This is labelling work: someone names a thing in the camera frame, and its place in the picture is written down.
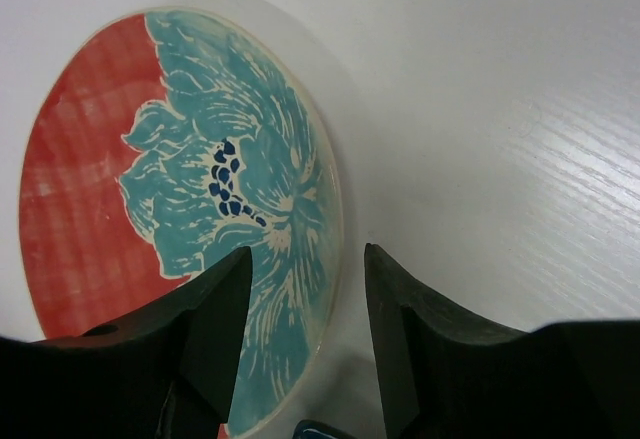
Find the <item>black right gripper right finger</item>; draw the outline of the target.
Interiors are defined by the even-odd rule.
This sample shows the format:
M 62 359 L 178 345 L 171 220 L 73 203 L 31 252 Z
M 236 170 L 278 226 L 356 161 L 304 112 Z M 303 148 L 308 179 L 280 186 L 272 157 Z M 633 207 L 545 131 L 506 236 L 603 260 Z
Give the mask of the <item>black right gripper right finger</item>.
M 639 324 L 484 318 L 364 252 L 369 324 L 390 438 L 635 438 Z

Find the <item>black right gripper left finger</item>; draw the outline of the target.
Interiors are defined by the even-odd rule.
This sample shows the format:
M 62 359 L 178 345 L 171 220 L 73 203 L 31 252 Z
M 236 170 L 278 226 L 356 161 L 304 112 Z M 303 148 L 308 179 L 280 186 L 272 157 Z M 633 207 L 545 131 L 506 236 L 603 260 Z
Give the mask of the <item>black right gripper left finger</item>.
M 228 420 L 251 250 L 79 336 L 1 342 L 5 438 L 214 438 Z

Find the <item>red and teal floral plate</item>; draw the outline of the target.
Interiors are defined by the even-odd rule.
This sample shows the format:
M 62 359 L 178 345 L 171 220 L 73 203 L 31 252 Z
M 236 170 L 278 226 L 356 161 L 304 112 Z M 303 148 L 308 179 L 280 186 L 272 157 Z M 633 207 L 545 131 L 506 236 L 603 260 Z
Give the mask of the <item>red and teal floral plate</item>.
M 263 426 L 310 368 L 343 219 L 333 152 L 302 85 L 212 13 L 158 8 L 88 39 L 28 140 L 19 238 L 48 338 L 82 333 L 252 250 L 223 438 Z

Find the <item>dark blue leaf-shaped dish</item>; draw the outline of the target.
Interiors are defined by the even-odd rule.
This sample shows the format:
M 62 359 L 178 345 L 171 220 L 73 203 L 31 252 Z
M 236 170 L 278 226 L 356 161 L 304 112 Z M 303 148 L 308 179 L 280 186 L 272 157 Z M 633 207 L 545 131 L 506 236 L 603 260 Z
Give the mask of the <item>dark blue leaf-shaped dish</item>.
M 353 439 L 353 436 L 319 421 L 302 420 L 293 432 L 293 439 Z

